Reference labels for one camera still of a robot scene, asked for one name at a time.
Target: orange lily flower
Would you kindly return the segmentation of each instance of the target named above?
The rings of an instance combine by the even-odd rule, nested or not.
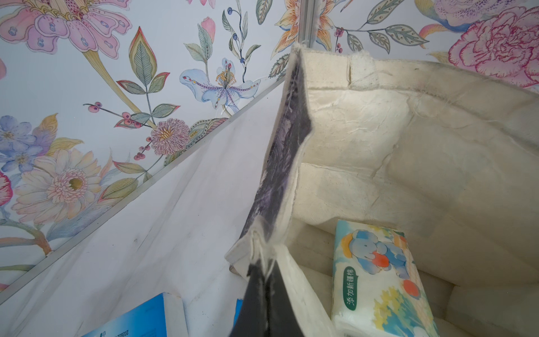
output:
[[[300,4],[301,0],[285,0],[286,12],[275,25],[281,27],[285,32],[275,46],[271,57],[288,48],[297,41],[300,28]]]
[[[333,22],[328,17],[328,14],[335,7],[334,0],[324,0],[325,5],[320,13],[318,21],[318,32],[316,32],[316,42],[324,46],[326,50],[331,50],[331,35],[329,30],[333,28]]]

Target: black fabric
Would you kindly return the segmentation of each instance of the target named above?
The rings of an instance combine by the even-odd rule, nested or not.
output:
[[[266,240],[269,239],[281,208],[292,163],[300,145],[312,130],[312,123],[307,112],[307,98],[303,88],[304,73],[299,56],[297,62],[290,66],[294,68],[286,93],[284,110],[272,140],[272,148],[268,154],[267,166],[260,188],[254,198],[240,238],[247,233],[255,217],[261,215],[265,220],[263,223],[264,236]]]
[[[266,285],[260,260],[256,265],[249,266],[247,275],[250,276],[249,284],[230,337],[262,337],[267,330]]]
[[[296,321],[278,263],[266,281],[260,261],[250,265],[249,275],[243,305],[229,337],[305,337]]]

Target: blue box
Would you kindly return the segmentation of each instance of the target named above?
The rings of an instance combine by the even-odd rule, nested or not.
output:
[[[182,299],[161,293],[82,337],[188,337]]]

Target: floral wallpaper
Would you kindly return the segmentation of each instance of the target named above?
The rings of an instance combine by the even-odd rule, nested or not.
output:
[[[539,92],[538,0],[319,0],[314,48],[438,61]]]
[[[0,0],[0,291],[282,77],[299,10]]]

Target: cream canvas bag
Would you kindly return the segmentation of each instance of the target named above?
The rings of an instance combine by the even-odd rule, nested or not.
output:
[[[538,154],[535,93],[438,63],[296,47],[226,259],[245,278],[257,258],[294,274],[296,317],[316,312],[298,319],[309,336],[336,333],[324,312],[338,219],[405,233],[417,269],[460,287],[537,283]]]

